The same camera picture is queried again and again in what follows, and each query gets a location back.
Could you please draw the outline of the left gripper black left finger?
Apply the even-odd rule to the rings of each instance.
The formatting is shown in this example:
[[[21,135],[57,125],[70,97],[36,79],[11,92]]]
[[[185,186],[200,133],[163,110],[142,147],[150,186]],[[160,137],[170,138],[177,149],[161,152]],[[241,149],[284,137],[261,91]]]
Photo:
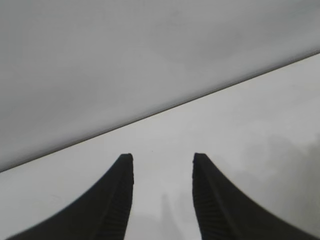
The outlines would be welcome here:
[[[121,154],[78,199],[10,239],[123,240],[133,202],[133,186],[133,156]]]

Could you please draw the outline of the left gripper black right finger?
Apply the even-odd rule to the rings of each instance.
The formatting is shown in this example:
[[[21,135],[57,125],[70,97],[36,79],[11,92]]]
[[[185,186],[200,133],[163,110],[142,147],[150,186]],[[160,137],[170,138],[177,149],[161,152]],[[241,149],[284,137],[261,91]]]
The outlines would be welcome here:
[[[204,153],[195,153],[192,199],[203,240],[314,240],[237,188]]]

